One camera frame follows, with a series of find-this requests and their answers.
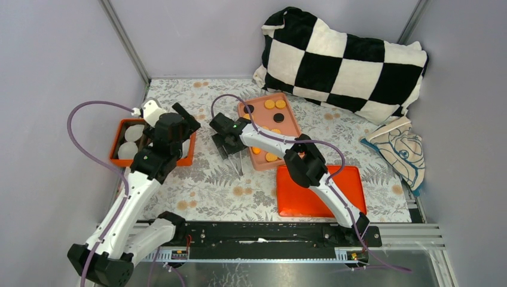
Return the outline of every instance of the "white robotic arm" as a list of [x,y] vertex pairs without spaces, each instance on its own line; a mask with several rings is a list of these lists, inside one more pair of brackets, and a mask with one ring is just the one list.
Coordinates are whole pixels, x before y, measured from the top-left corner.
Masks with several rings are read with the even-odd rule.
[[[147,133],[153,145],[143,148],[135,155],[130,166],[131,173],[127,177],[128,190],[120,192],[106,218],[86,240],[86,244],[74,244],[68,252],[68,258],[80,275],[86,259],[92,257],[86,274],[88,280],[105,286],[124,286],[132,275],[133,268],[150,252],[173,240],[175,234],[178,238],[181,237],[178,234],[181,221],[174,218],[176,215],[161,215],[148,228],[129,239],[130,230],[142,209],[176,167],[176,161],[183,156],[184,142],[200,128],[200,124],[179,104],[173,105],[173,109],[177,114],[166,112],[156,100],[149,100],[144,103],[142,110],[135,110],[135,114],[143,116],[152,127]],[[214,117],[210,126],[218,132],[212,139],[222,157],[247,146],[275,154],[285,160],[291,178],[297,184],[310,188],[322,199],[338,224],[348,228],[356,224],[361,233],[366,229],[369,223],[366,216],[348,201],[333,181],[326,183],[329,173],[325,160],[313,143],[287,143],[297,138],[263,130],[265,134],[279,140],[270,139],[257,132],[249,120],[240,118],[232,121],[223,114]],[[301,151],[305,152],[303,158],[298,155]],[[92,252],[92,246],[96,244],[98,247]]]
[[[322,155],[314,144],[307,144],[310,149],[306,151],[307,153],[313,152],[314,154],[306,154],[305,157],[307,157],[307,159],[301,159],[297,155],[297,152],[295,152],[295,150],[298,149],[298,144],[289,143],[294,142],[297,138],[293,136],[279,135],[263,129],[262,132],[271,138],[266,137],[255,130],[249,120],[240,118],[237,121],[232,121],[223,114],[219,113],[212,120],[210,126],[218,132],[213,136],[213,141],[222,154],[222,157],[226,157],[228,154],[233,154],[243,148],[254,146],[270,152],[279,158],[283,158],[289,169],[289,173],[291,173],[291,171],[295,172],[294,174],[291,173],[291,178],[297,184],[307,187],[316,193],[331,210],[338,224],[343,227],[352,228],[354,223],[358,223],[360,221],[358,224],[358,226],[360,226],[360,230],[361,226],[368,225],[369,221],[365,222],[367,221],[366,216],[362,215],[360,210],[351,204],[335,182],[326,182],[326,179],[329,177],[329,172],[325,167],[325,161],[323,160]],[[296,156],[293,156],[292,158],[287,157],[289,152]],[[311,174],[311,169],[317,170],[317,172],[313,172],[313,174]],[[310,179],[306,183],[302,183],[301,181],[305,177]],[[340,198],[332,191],[331,188],[336,191]],[[347,209],[350,209],[353,218],[351,218]]]

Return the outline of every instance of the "gray wall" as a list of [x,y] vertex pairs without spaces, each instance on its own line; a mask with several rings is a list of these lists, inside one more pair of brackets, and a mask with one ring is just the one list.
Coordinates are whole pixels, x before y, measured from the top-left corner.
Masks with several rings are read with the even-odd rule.
[[[0,285],[75,286],[66,259],[105,215],[117,179],[66,132],[77,104],[138,105],[142,81],[98,1],[0,1]],[[85,108],[77,139],[107,158],[127,112]]]
[[426,214],[461,287],[505,286],[507,2],[432,1],[411,40],[430,65],[409,117],[423,138]]
[[340,32],[396,42],[417,0],[112,0],[151,77],[251,77],[261,26],[295,6]]

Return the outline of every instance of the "red flat board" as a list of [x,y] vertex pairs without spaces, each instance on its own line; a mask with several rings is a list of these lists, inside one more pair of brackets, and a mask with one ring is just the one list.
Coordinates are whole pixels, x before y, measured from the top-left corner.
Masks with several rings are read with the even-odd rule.
[[[339,168],[339,166],[328,166],[330,173],[336,172]],[[366,202],[359,169],[355,166],[345,166],[333,180],[350,202],[366,215]],[[287,166],[278,167],[276,197],[280,216],[334,217],[317,194],[308,188],[297,185],[291,179]]]

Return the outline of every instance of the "checkered cushion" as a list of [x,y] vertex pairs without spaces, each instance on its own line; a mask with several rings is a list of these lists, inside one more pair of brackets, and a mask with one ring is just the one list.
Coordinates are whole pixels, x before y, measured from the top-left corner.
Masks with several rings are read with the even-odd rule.
[[427,54],[404,46],[331,30],[294,7],[262,26],[265,49],[253,78],[318,105],[348,109],[376,124],[407,113],[419,96]]

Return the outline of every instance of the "patterned towel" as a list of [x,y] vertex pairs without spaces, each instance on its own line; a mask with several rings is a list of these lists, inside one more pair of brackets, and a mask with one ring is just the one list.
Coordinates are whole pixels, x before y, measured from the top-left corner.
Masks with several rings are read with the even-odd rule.
[[381,126],[361,142],[379,152],[410,186],[415,196],[420,194],[424,179],[424,156],[421,137],[412,133],[412,123],[402,117]]

